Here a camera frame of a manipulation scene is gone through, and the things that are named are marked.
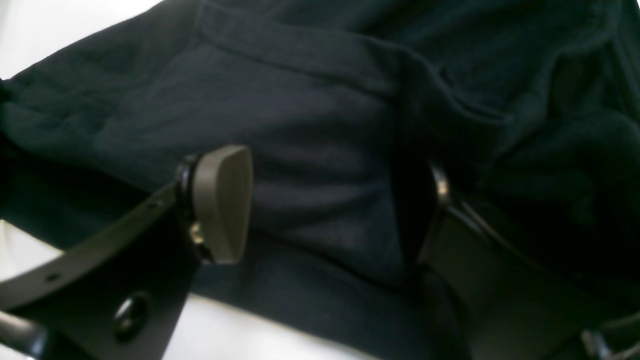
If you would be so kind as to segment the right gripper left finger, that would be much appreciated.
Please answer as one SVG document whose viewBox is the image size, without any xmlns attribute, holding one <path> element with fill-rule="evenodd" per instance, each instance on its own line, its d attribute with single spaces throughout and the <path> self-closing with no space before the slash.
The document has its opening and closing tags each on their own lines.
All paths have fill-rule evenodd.
<svg viewBox="0 0 640 360">
<path fill-rule="evenodd" d="M 63 255 L 1 283 L 1 351 L 19 360 L 160 360 L 202 264 L 243 258 L 252 152 L 186 157 L 176 180 Z"/>
</svg>

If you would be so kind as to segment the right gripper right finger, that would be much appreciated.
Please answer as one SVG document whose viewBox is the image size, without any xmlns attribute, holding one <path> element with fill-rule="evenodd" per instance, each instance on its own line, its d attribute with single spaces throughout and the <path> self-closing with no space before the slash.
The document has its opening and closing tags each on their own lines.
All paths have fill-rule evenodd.
<svg viewBox="0 0 640 360">
<path fill-rule="evenodd" d="M 395 161 L 406 255 L 426 308 L 469 360 L 637 360 L 639 261 L 610 239 L 538 240 L 425 160 Z"/>
</svg>

